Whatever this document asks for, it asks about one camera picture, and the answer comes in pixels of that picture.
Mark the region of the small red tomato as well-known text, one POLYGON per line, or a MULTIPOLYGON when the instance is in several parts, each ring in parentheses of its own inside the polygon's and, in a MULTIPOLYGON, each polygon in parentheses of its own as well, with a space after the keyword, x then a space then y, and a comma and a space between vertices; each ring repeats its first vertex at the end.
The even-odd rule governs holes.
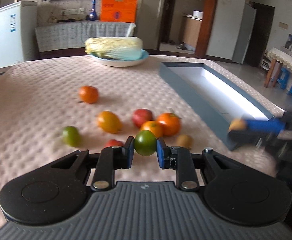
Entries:
POLYGON ((122 141, 119 141, 119 140, 110 139, 109 141, 107 141, 105 147, 112 147, 112 146, 123 147, 124 143, 122 141))

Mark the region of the brown kiwi fruit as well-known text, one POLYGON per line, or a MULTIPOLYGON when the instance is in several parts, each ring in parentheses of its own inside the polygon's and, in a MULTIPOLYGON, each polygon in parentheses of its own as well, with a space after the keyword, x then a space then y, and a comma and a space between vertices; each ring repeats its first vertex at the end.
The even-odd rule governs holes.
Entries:
POLYGON ((180 134, 175 141, 175 146, 191 149, 193 145, 193 138, 187 134, 180 134))

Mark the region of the large orange tangerine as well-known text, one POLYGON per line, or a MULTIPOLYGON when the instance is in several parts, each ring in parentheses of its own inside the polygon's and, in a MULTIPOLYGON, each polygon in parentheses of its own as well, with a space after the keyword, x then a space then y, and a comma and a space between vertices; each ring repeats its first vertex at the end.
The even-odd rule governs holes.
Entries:
POLYGON ((162 113, 156 118, 156 122, 162 126, 163 135, 166 137, 176 135, 181 129, 180 118, 174 113, 162 113))

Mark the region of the green tomato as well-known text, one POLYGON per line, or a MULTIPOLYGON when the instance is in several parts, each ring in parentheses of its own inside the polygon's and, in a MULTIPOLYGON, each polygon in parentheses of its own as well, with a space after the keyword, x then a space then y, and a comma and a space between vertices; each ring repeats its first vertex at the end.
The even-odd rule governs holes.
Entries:
POLYGON ((140 131, 135 136, 135 151, 141 156, 150 156, 156 151, 157 138, 149 130, 140 131))

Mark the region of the yellow orange lemon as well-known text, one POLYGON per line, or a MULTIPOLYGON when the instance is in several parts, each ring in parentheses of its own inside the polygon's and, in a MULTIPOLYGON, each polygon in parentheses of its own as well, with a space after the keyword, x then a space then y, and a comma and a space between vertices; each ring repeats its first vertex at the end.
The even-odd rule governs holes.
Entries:
POLYGON ((122 130, 122 122, 115 113, 102 111, 97 116, 97 126, 104 132, 117 134, 122 130))

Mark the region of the small orange tangerine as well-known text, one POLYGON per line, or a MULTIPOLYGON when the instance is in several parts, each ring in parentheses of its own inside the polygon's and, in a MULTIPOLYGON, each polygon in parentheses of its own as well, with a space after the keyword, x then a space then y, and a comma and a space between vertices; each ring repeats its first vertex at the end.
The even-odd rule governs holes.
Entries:
POLYGON ((141 131, 147 130, 154 134, 155 137, 163 137, 163 126, 156 121, 147 121, 141 127, 141 131))

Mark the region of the green lime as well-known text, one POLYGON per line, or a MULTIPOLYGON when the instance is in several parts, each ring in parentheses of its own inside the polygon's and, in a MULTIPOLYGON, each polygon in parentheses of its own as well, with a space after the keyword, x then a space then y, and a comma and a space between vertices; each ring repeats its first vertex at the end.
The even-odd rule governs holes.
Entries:
POLYGON ((63 142, 72 147, 78 147, 81 143, 81 135, 74 126, 66 126, 62 130, 63 142))

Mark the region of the red apple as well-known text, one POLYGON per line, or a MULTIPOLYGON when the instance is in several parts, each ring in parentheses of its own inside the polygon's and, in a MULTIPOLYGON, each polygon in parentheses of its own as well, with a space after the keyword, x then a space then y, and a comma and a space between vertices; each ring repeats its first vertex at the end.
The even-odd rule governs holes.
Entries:
POLYGON ((151 110, 140 108, 133 112, 132 121, 134 125, 140 128, 145 122, 153 120, 153 113, 151 110))

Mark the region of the tan round fruit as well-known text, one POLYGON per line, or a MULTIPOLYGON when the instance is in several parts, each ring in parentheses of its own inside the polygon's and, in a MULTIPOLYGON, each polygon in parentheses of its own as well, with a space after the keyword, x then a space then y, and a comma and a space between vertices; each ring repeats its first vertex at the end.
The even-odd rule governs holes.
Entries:
POLYGON ((228 128, 229 131, 241 131, 246 129, 247 122, 243 119, 234 119, 228 128))

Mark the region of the wooden kitchen cabinet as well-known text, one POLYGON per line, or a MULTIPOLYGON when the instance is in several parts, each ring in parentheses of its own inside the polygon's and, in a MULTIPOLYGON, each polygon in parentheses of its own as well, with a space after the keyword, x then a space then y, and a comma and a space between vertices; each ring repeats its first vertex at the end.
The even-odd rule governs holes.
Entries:
POLYGON ((180 40, 182 43, 191 47, 192 50, 195 50, 198 43, 201 23, 201 18, 192 15, 182 16, 180 40))

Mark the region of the grey cardboard tray box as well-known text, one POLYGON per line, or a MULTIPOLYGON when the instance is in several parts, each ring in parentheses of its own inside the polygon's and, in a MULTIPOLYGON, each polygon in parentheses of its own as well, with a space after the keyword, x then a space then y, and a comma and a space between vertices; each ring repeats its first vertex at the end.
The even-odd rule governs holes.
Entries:
POLYGON ((233 119, 273 117, 251 95, 204 63, 161 62, 159 75, 231 151, 239 147, 227 135, 233 119))

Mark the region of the lace covered side table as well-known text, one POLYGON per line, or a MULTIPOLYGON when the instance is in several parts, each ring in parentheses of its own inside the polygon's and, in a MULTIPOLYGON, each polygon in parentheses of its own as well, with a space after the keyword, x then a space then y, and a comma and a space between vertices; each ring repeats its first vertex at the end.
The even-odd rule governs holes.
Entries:
POLYGON ((280 49, 272 48, 270 51, 267 51, 266 56, 271 60, 271 66, 266 75, 266 79, 263 84, 264 87, 269 86, 277 62, 280 64, 280 66, 285 66, 292 71, 292 55, 280 49))

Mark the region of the pink quilted table cover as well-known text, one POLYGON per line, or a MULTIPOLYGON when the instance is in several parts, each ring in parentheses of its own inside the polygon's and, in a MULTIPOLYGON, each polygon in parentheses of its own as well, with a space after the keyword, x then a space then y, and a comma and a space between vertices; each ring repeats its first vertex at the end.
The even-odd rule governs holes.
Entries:
MULTIPOLYGON (((0 76, 0 190, 10 180, 61 158, 73 148, 62 140, 66 126, 78 128, 82 148, 98 153, 110 139, 125 141, 138 129, 132 113, 146 108, 154 115, 173 112, 181 133, 193 138, 191 151, 211 147, 265 174, 277 173, 275 160, 262 148, 230 151, 171 87, 159 76, 161 62, 188 62, 186 57, 151 55, 129 68, 107 67, 90 56, 29 61, 0 76), (81 102, 80 87, 98 89, 96 103, 81 102), (102 111, 122 122, 117 134, 97 126, 102 111)), ((0 209, 0 228, 6 220, 0 209)))

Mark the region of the grey refrigerator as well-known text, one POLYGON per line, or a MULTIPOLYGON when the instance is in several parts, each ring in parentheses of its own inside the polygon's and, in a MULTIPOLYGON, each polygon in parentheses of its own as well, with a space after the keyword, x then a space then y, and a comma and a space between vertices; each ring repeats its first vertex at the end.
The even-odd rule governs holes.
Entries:
POLYGON ((232 61, 235 63, 243 64, 244 62, 248 46, 250 43, 250 37, 253 31, 255 15, 256 9, 246 4, 243 10, 239 35, 237 37, 237 42, 232 58, 232 61))

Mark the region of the light blue plate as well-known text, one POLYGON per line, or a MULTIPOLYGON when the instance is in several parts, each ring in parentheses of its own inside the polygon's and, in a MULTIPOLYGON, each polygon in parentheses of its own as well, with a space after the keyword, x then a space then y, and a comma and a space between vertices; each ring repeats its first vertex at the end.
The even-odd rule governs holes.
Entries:
POLYGON ((130 60, 130 61, 124 61, 124 60, 115 60, 115 59, 104 59, 100 58, 94 54, 90 54, 90 56, 96 61, 97 63, 100 63, 104 66, 109 67, 133 67, 137 66, 139 64, 142 64, 148 57, 149 53, 142 49, 142 56, 138 60, 130 60))

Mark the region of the napa cabbage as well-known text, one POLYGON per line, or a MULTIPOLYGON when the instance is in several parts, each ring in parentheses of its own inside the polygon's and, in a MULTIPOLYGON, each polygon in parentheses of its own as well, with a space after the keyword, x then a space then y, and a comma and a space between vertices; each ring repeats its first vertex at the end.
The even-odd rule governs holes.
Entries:
POLYGON ((133 36, 91 37, 84 44, 87 54, 102 59, 133 61, 139 60, 143 54, 143 41, 133 36))

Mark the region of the grey cloth covered cabinet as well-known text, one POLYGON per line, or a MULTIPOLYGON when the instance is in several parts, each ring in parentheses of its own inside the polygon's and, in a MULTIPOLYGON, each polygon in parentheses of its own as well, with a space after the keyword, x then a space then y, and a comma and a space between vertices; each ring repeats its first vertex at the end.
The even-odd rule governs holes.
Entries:
POLYGON ((132 36, 136 25, 125 22, 74 21, 52 23, 35 29, 38 49, 47 51, 84 48, 91 37, 132 36))

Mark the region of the blue glass bottle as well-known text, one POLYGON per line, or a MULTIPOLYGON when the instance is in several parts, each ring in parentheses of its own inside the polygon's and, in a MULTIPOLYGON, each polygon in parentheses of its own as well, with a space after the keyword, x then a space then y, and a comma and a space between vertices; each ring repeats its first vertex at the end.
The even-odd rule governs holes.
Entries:
POLYGON ((87 14, 86 21, 96 21, 97 20, 97 13, 96 13, 96 0, 92 0, 92 7, 89 14, 87 14))

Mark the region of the orange gift bag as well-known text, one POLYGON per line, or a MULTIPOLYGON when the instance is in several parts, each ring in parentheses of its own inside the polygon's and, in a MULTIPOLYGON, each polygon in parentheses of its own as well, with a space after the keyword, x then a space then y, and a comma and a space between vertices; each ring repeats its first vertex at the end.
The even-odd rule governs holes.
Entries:
POLYGON ((100 20, 135 23, 137 0, 102 0, 100 20))

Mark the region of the white chest freezer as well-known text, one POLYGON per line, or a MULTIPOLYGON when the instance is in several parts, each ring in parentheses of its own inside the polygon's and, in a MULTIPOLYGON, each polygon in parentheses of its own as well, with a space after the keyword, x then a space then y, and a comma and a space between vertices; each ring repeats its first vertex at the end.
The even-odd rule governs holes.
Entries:
POLYGON ((19 1, 0 8, 0 68, 38 57, 37 3, 19 1))

